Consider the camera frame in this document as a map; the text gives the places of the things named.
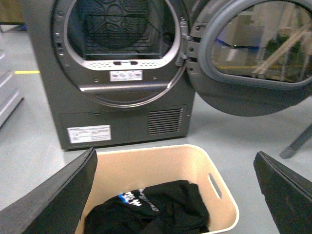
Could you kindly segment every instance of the gray metal leg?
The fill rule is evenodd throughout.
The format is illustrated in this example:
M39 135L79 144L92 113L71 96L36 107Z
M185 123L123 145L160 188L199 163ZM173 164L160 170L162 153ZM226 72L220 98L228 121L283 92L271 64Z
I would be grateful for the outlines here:
M283 159L293 157L310 138L312 138L312 124L292 144L283 150L280 156Z

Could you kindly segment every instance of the white cabinet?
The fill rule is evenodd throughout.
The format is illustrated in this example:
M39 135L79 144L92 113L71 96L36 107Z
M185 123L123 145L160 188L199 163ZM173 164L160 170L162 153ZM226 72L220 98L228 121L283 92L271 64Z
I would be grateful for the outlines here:
M5 52L0 50L0 127L22 100L22 95L16 86L14 72L6 67L8 63L5 59Z

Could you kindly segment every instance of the gray floor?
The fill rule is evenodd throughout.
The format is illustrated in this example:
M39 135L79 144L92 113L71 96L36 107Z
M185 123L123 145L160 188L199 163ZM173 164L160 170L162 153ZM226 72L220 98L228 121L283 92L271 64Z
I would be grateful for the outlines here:
M26 33L0 34L15 71L37 70ZM0 210L75 159L59 145L40 75L16 75L24 101L0 128ZM278 234L256 179L253 160L264 151L312 181L312 140L291 159L278 155L312 122L312 98L264 117L234 117L195 99L187 138L98 149L113 151L194 144L208 152L234 196L238 225L229 234Z

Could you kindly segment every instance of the basket handle hole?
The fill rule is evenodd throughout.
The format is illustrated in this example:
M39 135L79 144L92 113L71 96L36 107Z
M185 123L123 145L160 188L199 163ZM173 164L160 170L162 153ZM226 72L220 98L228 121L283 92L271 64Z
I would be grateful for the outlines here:
M222 192L221 192L218 184L216 183L214 176L211 173L209 173L208 180L209 180L212 188L214 189L216 196L221 199L222 198Z

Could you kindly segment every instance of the dryer door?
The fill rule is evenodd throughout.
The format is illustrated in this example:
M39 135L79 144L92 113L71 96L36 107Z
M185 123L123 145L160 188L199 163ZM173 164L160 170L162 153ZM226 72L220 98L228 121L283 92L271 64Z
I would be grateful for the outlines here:
M311 11L310 0L210 0L195 8L185 51L193 87L237 116L300 103L312 92Z

